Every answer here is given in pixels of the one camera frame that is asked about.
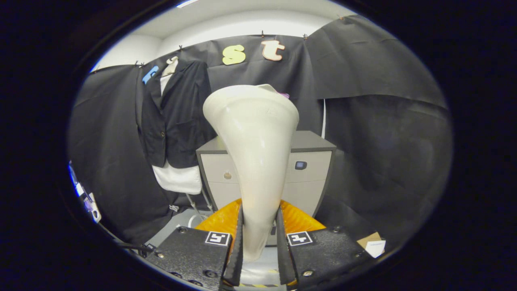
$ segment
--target letter s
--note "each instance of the letter s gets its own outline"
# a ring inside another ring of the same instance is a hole
[[[246,55],[243,53],[244,47],[241,45],[229,46],[223,50],[223,63],[233,65],[244,62]]]

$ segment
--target drawer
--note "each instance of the drawer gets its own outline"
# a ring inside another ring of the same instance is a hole
[[[208,182],[208,186],[218,210],[241,198],[239,184]],[[313,216],[324,186],[325,181],[286,183],[282,199]]]
[[[228,154],[202,154],[201,162],[205,169],[206,180],[216,183],[238,184],[233,160]]]
[[[314,216],[324,186],[325,181],[286,183],[282,199]]]
[[[326,180],[331,156],[331,151],[291,153],[285,182],[299,183]],[[303,162],[302,164],[306,168],[297,170],[297,162]]]
[[[239,184],[208,182],[217,210],[240,198]]]

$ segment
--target black curtain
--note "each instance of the black curtain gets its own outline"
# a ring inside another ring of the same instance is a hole
[[[265,40],[285,46],[277,51],[281,61],[262,56]],[[222,51],[234,45],[245,48],[246,59],[224,65]],[[267,83],[289,94],[300,113],[298,130],[322,133],[325,100],[325,138],[338,147],[323,204],[333,207],[332,217],[323,206],[317,214],[325,222],[347,220],[349,228],[378,230],[389,251],[431,213],[452,159],[445,99],[407,47],[367,19],[351,16],[307,39],[229,37],[143,66],[90,74],[73,109],[70,157],[78,179],[96,195],[103,222],[121,238],[145,242],[165,225],[172,215],[169,204],[177,202],[177,193],[156,182],[137,126],[143,77],[173,56],[206,62],[212,91]]]
[[[85,80],[72,109],[68,149],[81,184],[93,192],[101,223],[142,243],[171,217],[174,194],[162,191],[146,161],[135,122],[141,69],[114,66]]]

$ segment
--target white plastic cone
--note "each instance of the white plastic cone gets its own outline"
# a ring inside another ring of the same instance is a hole
[[[256,260],[280,205],[298,110],[265,84],[219,89],[206,99],[203,113],[235,165],[244,215],[244,260]]]

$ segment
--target suit jacket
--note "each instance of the suit jacket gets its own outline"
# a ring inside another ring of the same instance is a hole
[[[207,65],[178,61],[176,71],[160,90],[160,68],[147,82],[142,103],[142,146],[148,161],[163,167],[197,166],[195,151],[216,136],[203,116],[203,103],[211,94]]]

